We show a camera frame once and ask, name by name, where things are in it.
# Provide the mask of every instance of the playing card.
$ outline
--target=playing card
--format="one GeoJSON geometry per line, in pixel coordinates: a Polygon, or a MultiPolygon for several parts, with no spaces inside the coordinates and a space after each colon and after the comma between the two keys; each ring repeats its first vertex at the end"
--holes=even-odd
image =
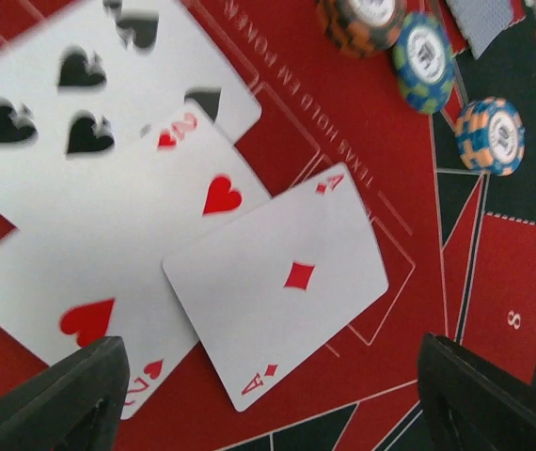
{"type": "Polygon", "coordinates": [[[509,0],[447,0],[475,59],[512,21],[509,0]]]}
{"type": "Polygon", "coordinates": [[[163,266],[239,412],[387,289],[344,164],[167,256],[163,266]]]}
{"type": "Polygon", "coordinates": [[[197,343],[162,258],[269,196],[188,101],[72,187],[30,230],[0,243],[0,326],[45,363],[104,336],[124,338],[142,405],[197,343]]]}
{"type": "Polygon", "coordinates": [[[185,99],[231,141],[260,117],[178,1],[65,7],[0,51],[0,213],[21,229],[35,223],[185,99]]]}

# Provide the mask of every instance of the poker mat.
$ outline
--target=poker mat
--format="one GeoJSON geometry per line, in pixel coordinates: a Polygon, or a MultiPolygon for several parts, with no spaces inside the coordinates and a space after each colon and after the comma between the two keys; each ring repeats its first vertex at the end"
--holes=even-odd
{"type": "MultiPolygon", "coordinates": [[[[0,0],[0,51],[66,3],[0,0]]],[[[347,163],[389,290],[243,413],[197,345],[122,422],[116,449],[432,449],[416,385],[427,332],[536,388],[534,11],[512,0],[512,25],[476,61],[441,2],[461,77],[445,110],[429,117],[400,97],[387,53],[340,55],[322,35],[312,0],[183,3],[261,104],[260,121],[237,149],[272,195],[347,163]],[[502,97],[519,111],[526,154],[513,175],[473,175],[462,166],[452,126],[464,93],[502,97]]],[[[0,239],[12,229],[0,216],[0,239]]],[[[43,368],[0,329],[0,396],[43,368]]]]}

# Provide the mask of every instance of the poker chip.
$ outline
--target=poker chip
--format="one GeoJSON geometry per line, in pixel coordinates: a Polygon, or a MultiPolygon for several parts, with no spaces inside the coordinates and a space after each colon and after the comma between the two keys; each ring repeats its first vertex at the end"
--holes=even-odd
{"type": "Polygon", "coordinates": [[[405,0],[316,0],[323,32],[342,54],[373,56],[391,47],[400,32],[405,0]]]}
{"type": "Polygon", "coordinates": [[[416,111],[432,115],[446,103],[454,86],[452,47],[431,14],[411,12],[393,46],[398,88],[416,111]]]}
{"type": "Polygon", "coordinates": [[[490,97],[465,106],[455,134],[460,158],[471,171],[508,176],[523,160],[525,128],[505,99],[490,97]]]}

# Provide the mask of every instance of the poker chip center label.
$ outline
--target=poker chip center label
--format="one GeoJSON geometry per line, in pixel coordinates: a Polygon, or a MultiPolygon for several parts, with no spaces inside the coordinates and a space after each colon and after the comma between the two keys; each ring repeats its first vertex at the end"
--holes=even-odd
{"type": "Polygon", "coordinates": [[[391,20],[396,9],[395,0],[349,0],[358,18],[372,26],[383,26],[391,20]]]}
{"type": "Polygon", "coordinates": [[[417,26],[408,38],[408,57],[417,76],[428,84],[444,75],[446,55],[441,39],[426,26],[417,26]]]}
{"type": "Polygon", "coordinates": [[[502,111],[495,113],[488,134],[496,158],[502,163],[510,163],[519,149],[519,136],[512,117],[502,111]]]}

